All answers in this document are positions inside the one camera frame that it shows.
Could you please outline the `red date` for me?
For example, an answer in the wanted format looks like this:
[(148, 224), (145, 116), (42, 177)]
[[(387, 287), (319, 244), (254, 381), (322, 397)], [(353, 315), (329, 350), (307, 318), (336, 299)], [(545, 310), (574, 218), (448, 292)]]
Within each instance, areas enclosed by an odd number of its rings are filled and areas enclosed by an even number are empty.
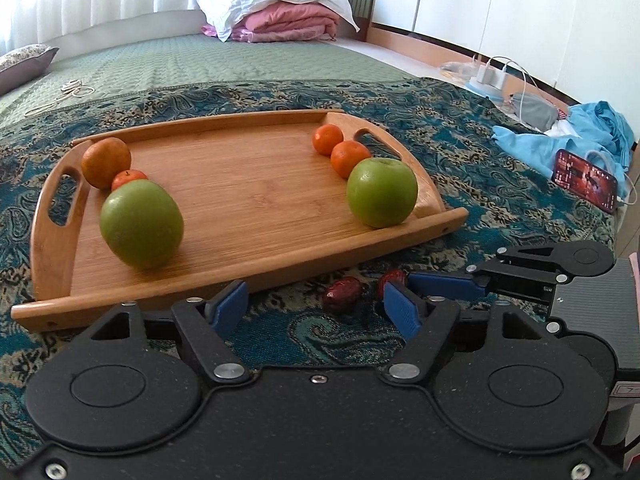
[(324, 292), (322, 308), (336, 313), (351, 309), (362, 295), (362, 284), (358, 278), (345, 276), (333, 282)]
[(388, 270), (378, 279), (378, 288), (376, 289), (378, 300), (382, 301), (384, 299), (384, 288), (387, 283), (398, 282), (400, 284), (405, 284), (406, 279), (407, 279), (407, 274), (404, 270), (401, 270), (401, 269)]

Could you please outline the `large orange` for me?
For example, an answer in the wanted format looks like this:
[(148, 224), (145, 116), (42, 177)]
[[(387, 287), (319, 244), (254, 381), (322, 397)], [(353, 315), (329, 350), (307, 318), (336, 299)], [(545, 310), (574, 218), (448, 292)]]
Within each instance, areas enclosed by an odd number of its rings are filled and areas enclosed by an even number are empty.
[(106, 138), (87, 148), (81, 159), (81, 172), (94, 188), (110, 188), (114, 177), (131, 168), (128, 145), (119, 138)]

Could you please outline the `small tangerine back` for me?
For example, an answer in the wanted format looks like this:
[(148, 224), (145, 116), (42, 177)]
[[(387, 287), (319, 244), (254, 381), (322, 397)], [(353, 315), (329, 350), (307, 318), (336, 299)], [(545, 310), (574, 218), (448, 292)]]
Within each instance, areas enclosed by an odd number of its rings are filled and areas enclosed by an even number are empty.
[(316, 129), (311, 142), (316, 152), (323, 156), (330, 156), (333, 149), (344, 141), (344, 133), (340, 127), (324, 124)]

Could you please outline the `smartphone with lit screen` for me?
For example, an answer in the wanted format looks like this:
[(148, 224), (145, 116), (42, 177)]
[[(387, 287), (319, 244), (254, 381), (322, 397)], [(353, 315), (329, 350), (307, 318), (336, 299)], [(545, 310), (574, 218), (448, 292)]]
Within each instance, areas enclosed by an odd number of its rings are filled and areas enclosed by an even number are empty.
[(552, 182), (593, 204), (607, 214), (614, 214), (617, 200), (617, 180), (612, 174), (588, 160), (567, 151), (555, 155)]

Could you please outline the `left green apple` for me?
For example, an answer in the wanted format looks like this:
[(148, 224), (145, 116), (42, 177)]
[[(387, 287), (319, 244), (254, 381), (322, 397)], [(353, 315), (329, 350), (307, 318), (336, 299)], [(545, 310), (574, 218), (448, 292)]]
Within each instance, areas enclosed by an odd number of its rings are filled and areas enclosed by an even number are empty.
[(165, 264), (178, 250), (184, 232), (174, 199), (150, 180), (133, 180), (107, 196), (99, 227), (112, 253), (127, 266), (150, 270)]

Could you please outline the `green apple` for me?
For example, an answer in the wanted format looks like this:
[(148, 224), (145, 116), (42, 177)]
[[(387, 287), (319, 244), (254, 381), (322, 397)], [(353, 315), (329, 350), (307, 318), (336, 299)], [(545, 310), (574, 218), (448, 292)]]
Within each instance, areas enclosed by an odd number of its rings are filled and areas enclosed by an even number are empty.
[(150, 270), (165, 264), (178, 250), (184, 232), (174, 199), (150, 180), (133, 180), (107, 196), (99, 227), (112, 253), (127, 266)]
[(416, 176), (405, 162), (371, 157), (358, 162), (350, 173), (346, 200), (360, 222), (381, 229), (397, 226), (410, 216), (418, 191)]

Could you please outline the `wooden serving tray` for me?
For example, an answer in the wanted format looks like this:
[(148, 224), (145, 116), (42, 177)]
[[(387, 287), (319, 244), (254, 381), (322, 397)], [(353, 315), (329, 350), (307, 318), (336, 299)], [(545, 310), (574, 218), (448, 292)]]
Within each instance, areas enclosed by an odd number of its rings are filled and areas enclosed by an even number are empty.
[[(419, 196), (399, 226), (371, 229), (346, 203), (346, 183), (311, 144), (324, 124), (347, 139), (370, 134), (416, 175)], [(279, 110), (218, 115), (122, 129), (134, 164), (176, 201), (184, 220), (178, 252), (149, 272), (130, 269), (102, 240), (104, 194), (81, 180), (92, 139), (77, 139), (44, 182), (32, 220), (34, 300), (12, 318), (32, 332), (91, 324), (114, 304), (163, 309), (210, 297), (234, 280), (250, 290), (350, 268), (454, 232), (468, 218), (450, 209), (420, 162), (380, 127), (343, 112)], [(64, 224), (49, 208), (62, 177), (77, 178)]]

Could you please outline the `right green apple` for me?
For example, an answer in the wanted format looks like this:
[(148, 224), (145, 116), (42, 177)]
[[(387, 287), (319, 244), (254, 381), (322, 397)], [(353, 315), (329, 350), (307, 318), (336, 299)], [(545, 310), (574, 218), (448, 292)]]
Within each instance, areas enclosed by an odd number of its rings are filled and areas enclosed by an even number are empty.
[(346, 200), (360, 222), (381, 229), (397, 226), (410, 216), (418, 191), (416, 176), (405, 162), (371, 157), (358, 162), (350, 173)]

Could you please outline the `light blue cloth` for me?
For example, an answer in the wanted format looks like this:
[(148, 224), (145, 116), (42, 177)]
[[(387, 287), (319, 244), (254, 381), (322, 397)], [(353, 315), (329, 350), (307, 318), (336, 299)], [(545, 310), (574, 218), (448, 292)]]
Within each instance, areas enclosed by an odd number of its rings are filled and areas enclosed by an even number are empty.
[(506, 154), (548, 180), (552, 178), (556, 153), (568, 151), (612, 174), (617, 182), (617, 196), (628, 196), (626, 174), (636, 137), (624, 115), (617, 113), (609, 102), (573, 105), (565, 118), (543, 132), (518, 133), (495, 126), (491, 137)]

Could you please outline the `grey pouch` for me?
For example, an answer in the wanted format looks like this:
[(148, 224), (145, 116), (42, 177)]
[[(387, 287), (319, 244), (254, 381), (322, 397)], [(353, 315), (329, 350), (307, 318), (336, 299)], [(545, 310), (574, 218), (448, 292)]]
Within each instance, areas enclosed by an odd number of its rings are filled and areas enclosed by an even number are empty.
[(549, 130), (559, 120), (558, 109), (549, 101), (533, 93), (516, 92), (509, 96), (516, 117), (526, 126), (540, 131)]

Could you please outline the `green quilted mattress cover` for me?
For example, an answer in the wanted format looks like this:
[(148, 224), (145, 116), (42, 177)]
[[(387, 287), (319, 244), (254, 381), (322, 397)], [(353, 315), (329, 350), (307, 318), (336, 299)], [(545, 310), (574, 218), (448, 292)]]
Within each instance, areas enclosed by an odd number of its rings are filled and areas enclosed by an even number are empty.
[(43, 76), (2, 96), (1, 125), (21, 122), (29, 110), (53, 101), (71, 80), (94, 89), (87, 98), (91, 101), (206, 82), (386, 82), (410, 76), (331, 41), (242, 44), (204, 35), (155, 39), (54, 61)]

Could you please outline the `pink folded blanket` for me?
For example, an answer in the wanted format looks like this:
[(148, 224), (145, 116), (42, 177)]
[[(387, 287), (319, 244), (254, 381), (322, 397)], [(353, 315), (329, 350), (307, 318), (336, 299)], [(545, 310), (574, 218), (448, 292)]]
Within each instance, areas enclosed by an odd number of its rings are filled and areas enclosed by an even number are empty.
[(229, 39), (248, 44), (334, 40), (340, 21), (337, 13), (321, 3), (278, 1), (242, 18), (232, 27)]

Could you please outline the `grey floral pillow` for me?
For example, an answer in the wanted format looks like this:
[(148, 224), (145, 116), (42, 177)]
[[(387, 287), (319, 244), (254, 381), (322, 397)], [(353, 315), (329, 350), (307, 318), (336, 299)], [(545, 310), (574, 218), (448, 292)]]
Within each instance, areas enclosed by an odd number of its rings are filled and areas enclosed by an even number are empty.
[(57, 47), (29, 44), (2, 55), (0, 96), (42, 76), (57, 53)]

